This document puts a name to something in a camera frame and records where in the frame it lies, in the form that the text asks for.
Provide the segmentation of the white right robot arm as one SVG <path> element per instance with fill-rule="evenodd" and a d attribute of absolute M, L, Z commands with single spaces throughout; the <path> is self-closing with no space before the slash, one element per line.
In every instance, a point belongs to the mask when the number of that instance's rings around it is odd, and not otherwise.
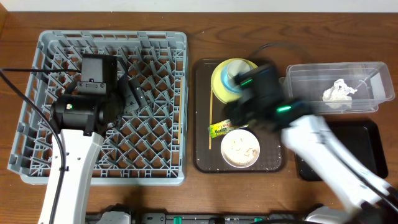
<path fill-rule="evenodd" d="M 397 223 L 397 190 L 362 165 L 306 101 L 244 94 L 227 103 L 223 112 L 235 126 L 258 121 L 280 132 L 283 145 L 338 197 L 348 223 Z"/>

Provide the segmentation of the green orange snack wrapper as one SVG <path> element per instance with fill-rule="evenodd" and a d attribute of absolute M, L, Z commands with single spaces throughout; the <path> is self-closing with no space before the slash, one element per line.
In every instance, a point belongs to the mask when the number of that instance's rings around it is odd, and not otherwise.
<path fill-rule="evenodd" d="M 242 126 L 233 126 L 231 121 L 229 119 L 226 119 L 224 121 L 211 124 L 208 127 L 209 138 L 214 139 L 217 138 L 218 136 L 226 135 L 229 132 L 234 131 L 235 129 L 241 129 L 246 127 L 248 127 L 248 124 Z"/>

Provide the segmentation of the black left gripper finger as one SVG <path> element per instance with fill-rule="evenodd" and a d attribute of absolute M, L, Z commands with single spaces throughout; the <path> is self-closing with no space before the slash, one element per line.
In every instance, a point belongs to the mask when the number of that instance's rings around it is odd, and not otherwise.
<path fill-rule="evenodd" d="M 148 102 L 144 96 L 144 92 L 141 89 L 138 79 L 132 78 L 129 80 L 129 87 L 134 95 L 134 98 L 140 108 L 147 106 Z"/>
<path fill-rule="evenodd" d="M 125 102 L 124 106 L 125 113 L 132 113 L 133 111 L 139 108 L 139 104 L 132 93 L 125 96 L 124 102 Z"/>

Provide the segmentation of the white tissue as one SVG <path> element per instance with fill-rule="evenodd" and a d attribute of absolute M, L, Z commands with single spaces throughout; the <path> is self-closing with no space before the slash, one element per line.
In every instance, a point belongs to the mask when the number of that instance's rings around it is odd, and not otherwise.
<path fill-rule="evenodd" d="M 323 92 L 323 101 L 351 101 L 349 94 L 355 94 L 357 89 L 349 87 L 343 79 L 338 79 L 333 86 Z"/>

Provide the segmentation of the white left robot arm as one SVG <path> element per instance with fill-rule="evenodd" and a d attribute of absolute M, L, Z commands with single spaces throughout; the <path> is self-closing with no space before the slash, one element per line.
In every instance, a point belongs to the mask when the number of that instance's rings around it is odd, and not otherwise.
<path fill-rule="evenodd" d="M 52 162 L 39 223 L 85 222 L 108 125 L 147 105 L 121 57 L 84 54 L 80 74 L 50 108 Z"/>

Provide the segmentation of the white bowl with food residue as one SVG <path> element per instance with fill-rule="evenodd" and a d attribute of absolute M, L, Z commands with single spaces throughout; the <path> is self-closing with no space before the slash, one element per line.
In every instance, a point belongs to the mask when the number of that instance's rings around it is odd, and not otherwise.
<path fill-rule="evenodd" d="M 260 155 L 257 137 L 245 129 L 236 129 L 225 135 L 220 149 L 223 159 L 238 169 L 252 166 Z"/>

